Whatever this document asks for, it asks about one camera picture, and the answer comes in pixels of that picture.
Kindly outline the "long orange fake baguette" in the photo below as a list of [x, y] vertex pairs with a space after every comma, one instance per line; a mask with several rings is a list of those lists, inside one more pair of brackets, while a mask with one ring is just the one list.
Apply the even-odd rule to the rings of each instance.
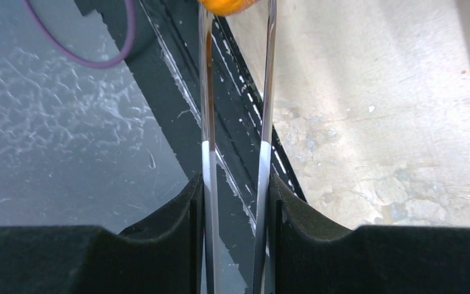
[[258, 0], [198, 0], [198, 2], [210, 13], [226, 17], [242, 12]]

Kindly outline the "metal tongs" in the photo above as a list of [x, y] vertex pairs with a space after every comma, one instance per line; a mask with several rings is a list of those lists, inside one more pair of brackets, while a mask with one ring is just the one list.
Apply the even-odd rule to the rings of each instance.
[[[201, 152], [205, 200], [205, 253], [207, 292], [220, 293], [220, 235], [218, 218], [217, 161], [215, 144], [214, 94], [212, 79], [212, 22], [214, 16], [203, 5], [199, 7], [198, 32], [201, 82]], [[273, 81], [275, 59], [275, 36], [277, 27], [277, 3], [268, 2], [266, 63], [264, 99], [259, 150], [258, 188], [256, 198], [255, 250], [253, 257], [252, 293], [264, 293], [266, 246], [267, 246], [267, 191], [270, 181]]]

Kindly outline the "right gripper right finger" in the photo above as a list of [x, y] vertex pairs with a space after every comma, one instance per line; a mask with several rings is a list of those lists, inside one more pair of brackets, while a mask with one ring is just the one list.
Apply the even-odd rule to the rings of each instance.
[[470, 293], [470, 228], [364, 225], [350, 230], [268, 190], [275, 293]]

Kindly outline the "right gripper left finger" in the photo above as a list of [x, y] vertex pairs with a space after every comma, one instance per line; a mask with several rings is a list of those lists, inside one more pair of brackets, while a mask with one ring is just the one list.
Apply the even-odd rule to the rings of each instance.
[[0, 227], [0, 293], [199, 293], [203, 179], [118, 234]]

